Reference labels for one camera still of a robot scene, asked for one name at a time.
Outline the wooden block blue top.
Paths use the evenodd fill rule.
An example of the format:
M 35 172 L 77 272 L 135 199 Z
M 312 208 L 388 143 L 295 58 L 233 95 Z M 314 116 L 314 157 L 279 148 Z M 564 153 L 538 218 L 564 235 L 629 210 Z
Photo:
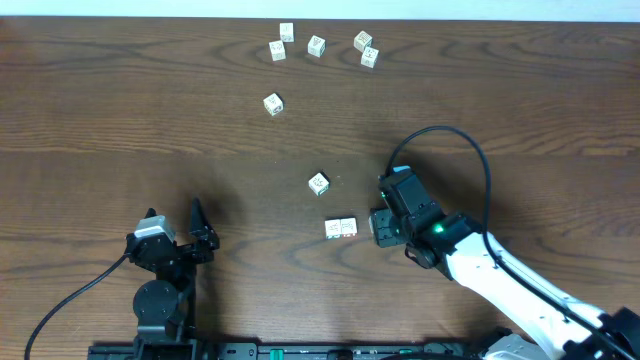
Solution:
M 394 173 L 399 173 L 399 172 L 406 171 L 406 170 L 411 170 L 411 167 L 407 166 L 407 165 L 404 165 L 404 166 L 397 166 L 397 167 L 393 168 L 393 172 Z

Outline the wooden block letter G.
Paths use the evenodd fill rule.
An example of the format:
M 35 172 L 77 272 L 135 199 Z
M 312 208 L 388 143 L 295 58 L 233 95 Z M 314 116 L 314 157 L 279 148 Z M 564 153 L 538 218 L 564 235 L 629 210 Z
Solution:
M 325 237 L 327 239 L 340 238 L 342 236 L 341 220 L 330 219 L 324 222 L 325 225 Z

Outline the wooden block ladybug yellow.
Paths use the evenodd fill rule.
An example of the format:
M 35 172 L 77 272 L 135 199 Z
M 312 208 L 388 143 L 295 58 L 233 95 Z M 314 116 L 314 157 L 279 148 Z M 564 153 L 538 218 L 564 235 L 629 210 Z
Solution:
M 342 237 L 353 237 L 358 233 L 357 220 L 355 217 L 343 218 L 340 220 L 340 230 Z

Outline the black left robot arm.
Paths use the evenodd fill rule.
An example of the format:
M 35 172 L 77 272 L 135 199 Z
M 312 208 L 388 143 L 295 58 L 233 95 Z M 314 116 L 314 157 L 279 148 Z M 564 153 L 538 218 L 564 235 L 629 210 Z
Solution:
M 195 198 L 189 235 L 179 245 L 167 219 L 150 208 L 134 232 L 126 236 L 125 255 L 155 278 L 143 284 L 133 299 L 138 319 L 135 359 L 212 359 L 216 347 L 196 335 L 197 267 L 211 262 L 220 240 Z

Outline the wooden block letter A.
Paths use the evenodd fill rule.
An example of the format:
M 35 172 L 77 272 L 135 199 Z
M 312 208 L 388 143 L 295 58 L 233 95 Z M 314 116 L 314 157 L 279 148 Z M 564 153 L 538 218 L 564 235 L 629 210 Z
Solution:
M 316 196 L 321 196 L 329 189 L 330 182 L 322 172 L 319 172 L 309 179 L 308 185 Z

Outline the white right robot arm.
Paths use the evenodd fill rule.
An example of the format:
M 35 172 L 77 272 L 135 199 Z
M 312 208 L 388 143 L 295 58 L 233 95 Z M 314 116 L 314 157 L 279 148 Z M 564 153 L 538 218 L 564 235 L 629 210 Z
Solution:
M 472 290 L 517 324 L 551 359 L 636 359 L 639 316 L 608 314 L 537 274 L 463 213 L 445 214 L 410 167 L 379 178 L 386 206 L 369 224 L 376 244 L 402 245 L 425 269 Z

